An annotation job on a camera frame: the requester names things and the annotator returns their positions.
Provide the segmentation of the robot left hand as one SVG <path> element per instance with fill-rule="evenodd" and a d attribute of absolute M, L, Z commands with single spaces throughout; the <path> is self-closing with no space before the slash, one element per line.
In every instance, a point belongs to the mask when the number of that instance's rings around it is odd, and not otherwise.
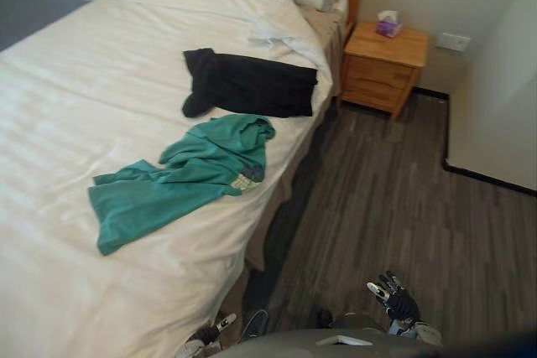
<path fill-rule="evenodd" d="M 196 331 L 196 338 L 205 345 L 209 345 L 210 343 L 215 342 L 220 337 L 221 333 L 230 327 L 236 319 L 237 315 L 231 313 L 214 324 L 208 324 L 201 327 Z"/>

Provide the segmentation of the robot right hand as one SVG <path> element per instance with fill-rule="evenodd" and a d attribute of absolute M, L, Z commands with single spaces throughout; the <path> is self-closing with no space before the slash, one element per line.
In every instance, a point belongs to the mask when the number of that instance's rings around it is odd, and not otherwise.
<path fill-rule="evenodd" d="M 366 287 L 383 305 L 391 320 L 412 321 L 421 318 L 417 303 L 393 272 L 380 274 L 376 283 L 368 282 Z"/>

